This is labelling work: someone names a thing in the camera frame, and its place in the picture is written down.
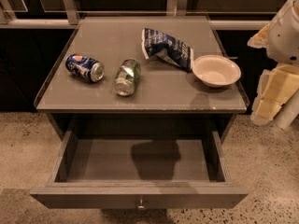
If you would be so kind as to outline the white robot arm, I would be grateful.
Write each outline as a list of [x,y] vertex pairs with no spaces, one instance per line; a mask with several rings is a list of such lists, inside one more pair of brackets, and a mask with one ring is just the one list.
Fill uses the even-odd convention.
[[299,115],[299,0],[287,0],[248,46],[265,48],[267,57],[278,63],[263,70],[250,119],[256,125],[274,120],[287,129]]

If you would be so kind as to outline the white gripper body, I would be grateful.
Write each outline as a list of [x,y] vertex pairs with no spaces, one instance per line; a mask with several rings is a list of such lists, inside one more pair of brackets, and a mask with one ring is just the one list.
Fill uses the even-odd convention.
[[278,63],[299,63],[299,0],[287,0],[271,20],[267,56]]

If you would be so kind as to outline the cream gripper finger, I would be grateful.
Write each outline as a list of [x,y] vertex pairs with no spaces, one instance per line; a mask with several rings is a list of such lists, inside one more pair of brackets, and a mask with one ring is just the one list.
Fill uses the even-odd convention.
[[273,70],[264,69],[251,110],[251,121],[266,125],[299,89],[299,66],[279,63]]
[[268,46],[267,33],[270,24],[266,24],[262,29],[259,30],[254,36],[252,36],[247,45],[255,49],[266,49]]

